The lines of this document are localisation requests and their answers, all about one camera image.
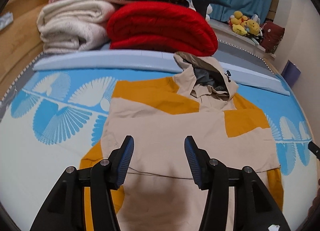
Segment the bed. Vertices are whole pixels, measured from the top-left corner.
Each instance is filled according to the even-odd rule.
[[[0,103],[0,201],[2,212],[6,211],[22,231],[30,229],[61,172],[70,165],[78,167],[81,158],[99,141],[115,82],[174,74],[166,68],[147,71],[144,66],[119,65],[51,70],[38,66],[34,72],[34,65],[47,58],[40,53],[42,44],[35,25],[46,1],[11,1],[6,10],[16,13],[15,22],[0,33],[0,47],[4,49],[0,54],[0,89],[7,89]],[[306,218],[318,189],[317,159],[308,150],[312,140],[308,121],[294,94],[270,64],[224,42],[219,43],[218,50],[216,58],[220,62],[277,78],[285,90],[286,94],[243,83],[238,92],[266,114],[281,164],[283,213],[295,230]],[[90,102],[71,102],[72,96],[84,88],[90,92]],[[61,129],[53,119],[66,114],[74,115],[75,123]],[[43,134],[48,124],[53,133]]]

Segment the maroon cushion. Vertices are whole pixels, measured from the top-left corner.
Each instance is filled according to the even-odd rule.
[[[284,28],[274,24],[272,21],[267,21],[260,27],[263,34],[260,45],[266,49],[266,53],[274,54],[284,35]]]

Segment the mattress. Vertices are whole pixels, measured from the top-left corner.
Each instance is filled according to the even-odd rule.
[[[30,229],[63,170],[79,167],[100,139],[115,83],[173,75],[138,67],[33,73],[32,66],[13,84],[0,108],[0,200],[22,231]],[[242,84],[238,92],[264,111],[271,126],[283,176],[283,212],[294,230],[317,190],[316,157],[308,150],[311,133],[306,119],[292,94]]]

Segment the folded red blanket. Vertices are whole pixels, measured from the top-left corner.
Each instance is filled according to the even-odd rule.
[[[210,56],[217,37],[197,12],[166,2],[135,2],[116,11],[107,23],[111,49],[185,51]]]

